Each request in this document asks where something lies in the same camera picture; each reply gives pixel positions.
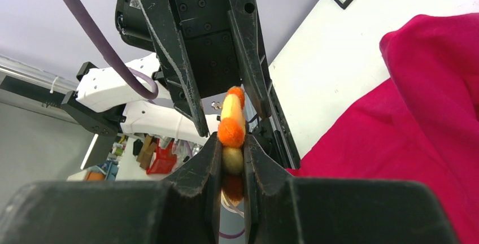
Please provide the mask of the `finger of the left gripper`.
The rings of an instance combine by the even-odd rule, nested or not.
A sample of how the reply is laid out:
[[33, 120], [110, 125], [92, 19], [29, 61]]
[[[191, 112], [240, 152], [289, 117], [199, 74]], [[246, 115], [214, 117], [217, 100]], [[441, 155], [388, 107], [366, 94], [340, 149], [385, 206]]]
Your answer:
[[228, 18], [245, 91], [261, 119], [272, 114], [268, 89], [269, 72], [264, 47], [260, 46], [259, 15], [256, 0], [229, 0]]
[[207, 137], [201, 97], [169, 0], [139, 0], [139, 4], [175, 110], [194, 123], [199, 136]]

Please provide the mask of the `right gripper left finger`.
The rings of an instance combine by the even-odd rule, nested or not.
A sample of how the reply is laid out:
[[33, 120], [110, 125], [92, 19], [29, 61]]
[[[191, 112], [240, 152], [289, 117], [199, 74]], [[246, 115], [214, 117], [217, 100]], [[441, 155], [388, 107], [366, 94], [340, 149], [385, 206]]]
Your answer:
[[1, 213], [2, 243], [218, 243], [216, 133], [160, 181], [34, 182]]

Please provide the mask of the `red t-shirt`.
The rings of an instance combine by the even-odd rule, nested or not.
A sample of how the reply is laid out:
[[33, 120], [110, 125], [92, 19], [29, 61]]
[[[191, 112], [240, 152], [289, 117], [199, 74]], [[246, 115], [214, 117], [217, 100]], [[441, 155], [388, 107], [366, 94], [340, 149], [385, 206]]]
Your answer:
[[390, 77], [355, 101], [296, 177], [413, 180], [478, 242], [478, 14], [417, 15], [380, 41]]

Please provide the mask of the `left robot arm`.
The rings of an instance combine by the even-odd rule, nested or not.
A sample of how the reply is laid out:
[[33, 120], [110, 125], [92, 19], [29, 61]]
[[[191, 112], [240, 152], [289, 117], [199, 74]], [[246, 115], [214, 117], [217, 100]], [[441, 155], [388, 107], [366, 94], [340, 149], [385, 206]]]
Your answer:
[[202, 101], [242, 86], [261, 119], [272, 114], [268, 64], [256, 0], [117, 0], [115, 26], [128, 45], [149, 55], [128, 67], [158, 86], [156, 106], [136, 93], [113, 68], [85, 62], [78, 87], [61, 108], [101, 137], [118, 133], [162, 133], [179, 117], [182, 138], [203, 143], [216, 129]]

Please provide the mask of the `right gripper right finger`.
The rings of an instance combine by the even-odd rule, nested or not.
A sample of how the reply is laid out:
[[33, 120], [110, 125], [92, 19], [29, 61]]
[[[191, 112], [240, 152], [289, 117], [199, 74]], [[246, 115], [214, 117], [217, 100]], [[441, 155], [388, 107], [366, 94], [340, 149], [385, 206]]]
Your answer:
[[458, 243], [437, 197], [414, 181], [294, 177], [248, 135], [247, 243]]

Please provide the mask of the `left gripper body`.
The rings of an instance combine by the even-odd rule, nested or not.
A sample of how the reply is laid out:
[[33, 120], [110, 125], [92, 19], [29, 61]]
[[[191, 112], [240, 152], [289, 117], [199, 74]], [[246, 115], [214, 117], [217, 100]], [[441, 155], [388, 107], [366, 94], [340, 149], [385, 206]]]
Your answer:
[[[169, 0], [201, 98], [244, 86], [228, 11], [229, 0]], [[115, 26], [129, 46], [155, 52], [139, 0], [117, 0]]]

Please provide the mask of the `orange yellow pompom brooch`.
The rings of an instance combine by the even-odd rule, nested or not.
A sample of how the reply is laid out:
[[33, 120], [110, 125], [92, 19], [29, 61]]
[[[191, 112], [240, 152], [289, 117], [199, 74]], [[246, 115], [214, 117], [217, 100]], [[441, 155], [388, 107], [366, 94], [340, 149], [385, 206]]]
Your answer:
[[245, 214], [238, 205], [243, 200], [244, 154], [246, 120], [243, 113], [245, 93], [239, 86], [230, 88], [221, 104], [217, 137], [221, 151], [221, 204], [241, 217]]

